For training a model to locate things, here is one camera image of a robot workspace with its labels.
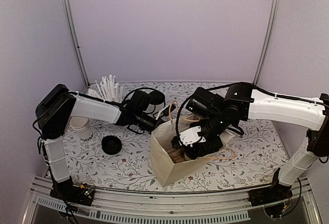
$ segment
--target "robotic arm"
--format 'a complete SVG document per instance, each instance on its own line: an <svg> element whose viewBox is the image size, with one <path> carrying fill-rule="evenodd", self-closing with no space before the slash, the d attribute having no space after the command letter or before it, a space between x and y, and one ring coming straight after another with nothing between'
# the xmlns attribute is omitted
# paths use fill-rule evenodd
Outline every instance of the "robotic arm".
<svg viewBox="0 0 329 224"><path fill-rule="evenodd" d="M151 132L163 121L156 120L144 111L150 103L160 104L158 97L163 99L160 103L164 102L164 95L159 91L153 91L151 95L137 90L130 100L115 103L69 91L63 84L57 85L35 111L35 123L38 122L41 130L44 159L50 167L54 184L50 195L63 200L65 197L67 201L83 205L91 205L93 200L92 190L73 185L67 169L63 137L71 117L86 117L119 126L128 125L128 129L131 125L136 125L143 131Z"/></svg>
<svg viewBox="0 0 329 224"><path fill-rule="evenodd" d="M186 109L202 120L184 132L177 132L172 145L184 147L190 159L218 151L223 146L219 135L230 125L237 127L240 120L267 119L308 128L300 148L274 173L272 185L249 192L252 206L291 197L291 185L296 179L317 159L329 155L327 94L304 99L267 92L249 83L236 83L230 85L224 98L198 88L187 101Z"/></svg>

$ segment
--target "stack of cups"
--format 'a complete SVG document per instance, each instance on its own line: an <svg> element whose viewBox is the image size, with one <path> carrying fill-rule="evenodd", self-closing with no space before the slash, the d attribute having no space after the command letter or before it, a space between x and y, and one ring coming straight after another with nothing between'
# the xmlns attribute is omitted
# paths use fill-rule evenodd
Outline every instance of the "stack of cups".
<svg viewBox="0 0 329 224"><path fill-rule="evenodd" d="M72 117L70 125L82 141L87 142L93 138L93 130L91 129L87 118Z"/></svg>

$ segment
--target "purple wall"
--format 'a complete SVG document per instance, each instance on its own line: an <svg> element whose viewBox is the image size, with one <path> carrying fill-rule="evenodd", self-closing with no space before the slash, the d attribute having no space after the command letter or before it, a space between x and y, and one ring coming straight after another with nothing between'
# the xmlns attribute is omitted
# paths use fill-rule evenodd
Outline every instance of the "purple wall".
<svg viewBox="0 0 329 224"><path fill-rule="evenodd" d="M91 81L252 81L271 0L71 0Z"/></svg>
<svg viewBox="0 0 329 224"><path fill-rule="evenodd" d="M290 95L329 94L329 0L280 0L260 85ZM278 123L292 155L306 129ZM329 223L328 165L316 162L307 172L323 223Z"/></svg>
<svg viewBox="0 0 329 224"><path fill-rule="evenodd" d="M17 224L45 170L31 124L57 84L83 89L61 0L0 0L0 223Z"/></svg>

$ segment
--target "metal frame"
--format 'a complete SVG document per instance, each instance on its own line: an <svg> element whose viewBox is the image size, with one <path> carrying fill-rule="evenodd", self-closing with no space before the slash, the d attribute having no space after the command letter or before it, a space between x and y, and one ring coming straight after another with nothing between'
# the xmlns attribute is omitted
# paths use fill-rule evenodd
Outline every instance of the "metal frame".
<svg viewBox="0 0 329 224"><path fill-rule="evenodd" d="M302 198L311 224L321 224L314 196L306 178L301 179ZM65 211L64 203L49 196L52 182L49 179L35 177L30 189L30 203L22 224L31 224L36 205L42 205L58 211ZM234 223L249 219L248 210L252 207L248 201L250 189L221 192L163 193L137 192L117 189L97 188L91 207L72 204L78 207L77 216L110 223ZM293 187L293 198L299 195L299 184Z"/></svg>
<svg viewBox="0 0 329 224"><path fill-rule="evenodd" d="M271 41L271 36L272 36L273 27L274 27L274 22L275 22L276 15L277 15L278 6L279 6L279 0L272 0L270 16L269 16L269 20L268 20L268 24L267 24L267 30L266 30L265 39L263 42L261 56L258 61L258 66L257 66L255 76L253 78L253 84L255 84L255 85L259 84L259 81L260 81L260 78L262 75L262 71L264 68L264 64L265 64L265 60L266 60L266 56L267 56L267 52L268 52L268 47L269 47L269 44Z"/></svg>
<svg viewBox="0 0 329 224"><path fill-rule="evenodd" d="M78 42L76 28L75 28L74 22L73 22L73 15L72 15L72 10L71 10L70 0L62 0L62 1L63 1L68 29L70 31L71 40L72 40L73 48L74 48L75 55L77 58L80 74L81 74L81 77L82 77L82 80L83 80L85 86L88 87L90 85L90 82L88 79L86 68L84 66L84 62L82 60L82 55L81 55L81 50L80 50L80 46L79 46L79 42Z"/></svg>

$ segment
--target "metal corner strip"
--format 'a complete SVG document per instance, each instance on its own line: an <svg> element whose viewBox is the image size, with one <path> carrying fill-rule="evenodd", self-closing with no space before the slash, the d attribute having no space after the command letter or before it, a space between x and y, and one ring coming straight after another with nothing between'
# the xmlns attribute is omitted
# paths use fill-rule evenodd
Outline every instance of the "metal corner strip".
<svg viewBox="0 0 329 224"><path fill-rule="evenodd" d="M277 15L278 6L279 6L279 0L272 0L270 16L269 16L269 20L268 20L268 24L267 24L267 30L266 30L266 35L265 35L265 39L263 42L261 56L259 58L257 70L256 70L256 73L255 73L255 76L253 79L253 84L255 84L255 85L259 84L259 81L260 81L260 78L262 75L262 71L264 68L264 64L265 64L271 36L272 36L274 21L275 21L276 15Z"/></svg>
<svg viewBox="0 0 329 224"><path fill-rule="evenodd" d="M74 26L74 22L73 22L73 16L72 16L70 1L69 0L62 0L62 1L63 1L64 12L65 12L65 15L66 15L66 20L67 20L68 28L69 28L70 35L71 35L71 40L72 40L72 43L73 43L73 46L74 46L74 51L75 51L75 55L76 55L76 58L77 58L80 74L81 74L81 77L83 79L83 82L84 82L85 86L88 87L90 85L90 83L89 83L89 79L88 79L88 76L87 76L86 68L85 68L83 60L82 60L80 46L79 46L79 43L78 43L78 37L77 37L77 34L76 34L76 29L75 29L75 26Z"/></svg>

